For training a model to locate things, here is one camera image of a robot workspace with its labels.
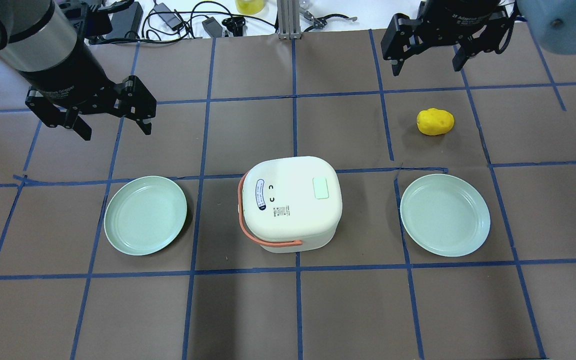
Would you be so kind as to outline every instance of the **metal post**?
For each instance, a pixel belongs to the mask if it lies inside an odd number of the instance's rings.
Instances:
[[[301,39],[299,0],[277,0],[279,39]]]

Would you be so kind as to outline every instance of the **yellow object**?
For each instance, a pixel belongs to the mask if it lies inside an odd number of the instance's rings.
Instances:
[[[264,0],[235,0],[237,11],[244,15],[253,15],[264,8]]]
[[[450,132],[455,126],[455,117],[446,110],[431,107],[419,111],[416,116],[416,127],[425,135],[441,135]]]

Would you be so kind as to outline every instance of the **white lunch box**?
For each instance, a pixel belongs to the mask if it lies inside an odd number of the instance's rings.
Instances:
[[[261,162],[239,182],[239,225],[271,253],[294,253],[329,243],[341,219],[335,169],[313,156]]]

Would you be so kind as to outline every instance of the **qr code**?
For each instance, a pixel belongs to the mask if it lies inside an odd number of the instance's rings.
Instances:
[[[275,217],[290,215],[290,212],[288,212],[287,206],[274,207],[272,209],[273,209]]]

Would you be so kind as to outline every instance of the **screw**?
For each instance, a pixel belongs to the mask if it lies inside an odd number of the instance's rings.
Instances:
[[[562,25],[564,25],[564,20],[562,20],[560,18],[556,18],[550,23],[550,26],[553,28],[558,28]]]

